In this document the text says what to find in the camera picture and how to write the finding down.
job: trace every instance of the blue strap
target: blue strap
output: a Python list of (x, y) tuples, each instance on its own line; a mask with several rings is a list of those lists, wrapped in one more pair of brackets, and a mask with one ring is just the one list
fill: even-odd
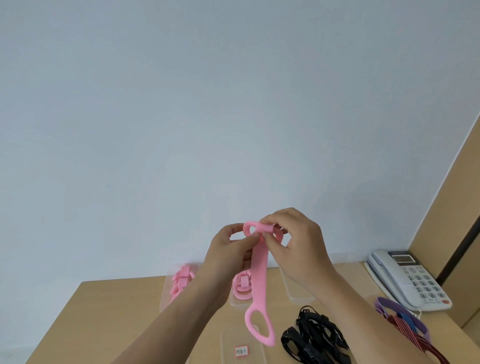
[(403, 319), (407, 324), (408, 326), (410, 326), (411, 330), (415, 333), (418, 333), (417, 332), (417, 327), (415, 326), (415, 324), (413, 323), (412, 319), (410, 318), (410, 316), (406, 315), (406, 314), (403, 314), (401, 312), (397, 312), (396, 313), (397, 317), (400, 317), (401, 319)]

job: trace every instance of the white telephone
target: white telephone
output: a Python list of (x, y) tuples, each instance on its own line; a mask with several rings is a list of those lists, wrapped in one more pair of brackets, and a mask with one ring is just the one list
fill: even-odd
[(369, 255), (366, 265), (398, 303), (411, 311), (437, 311), (452, 307), (452, 301), (438, 283), (407, 251), (375, 250)]

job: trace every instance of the hand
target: hand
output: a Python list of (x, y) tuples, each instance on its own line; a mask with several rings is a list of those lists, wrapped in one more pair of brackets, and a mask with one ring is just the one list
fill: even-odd
[(252, 249), (260, 240), (258, 233), (242, 240), (230, 240), (234, 233), (242, 230), (242, 223), (227, 225), (213, 237), (205, 261), (194, 279), (211, 291), (216, 309), (227, 301), (235, 275), (250, 269)]
[(298, 284), (311, 291), (319, 279), (322, 283), (335, 275), (317, 223), (292, 207), (265, 216), (260, 222), (276, 224), (292, 236), (287, 246), (283, 246), (272, 234), (263, 234), (273, 258)]

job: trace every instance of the wooden table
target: wooden table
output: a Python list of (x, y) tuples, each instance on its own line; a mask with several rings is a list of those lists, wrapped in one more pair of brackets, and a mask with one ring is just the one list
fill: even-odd
[[(281, 333), (294, 325), (300, 306), (287, 296), (280, 270), (267, 271), (267, 309), (276, 331), (275, 347), (265, 347), (267, 362), (296, 363), (284, 351)], [(108, 364), (158, 315), (165, 277), (83, 282), (65, 305), (27, 364)], [(318, 302), (312, 306), (328, 316)], [(452, 363), (480, 363), (480, 349), (443, 312), (424, 313), (433, 344)], [(252, 322), (262, 333), (261, 316)], [(190, 355), (190, 364), (221, 363), (220, 334), (243, 326), (244, 311), (227, 303), (210, 320)]]

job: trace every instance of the right hand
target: right hand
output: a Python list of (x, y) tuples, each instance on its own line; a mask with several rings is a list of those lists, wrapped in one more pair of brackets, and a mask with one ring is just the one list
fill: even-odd
[(309, 291), (335, 276), (325, 248), (322, 230), (300, 211), (289, 207), (265, 216), (262, 224), (276, 224), (291, 239), (280, 245), (272, 234), (263, 234), (268, 250), (287, 276)]

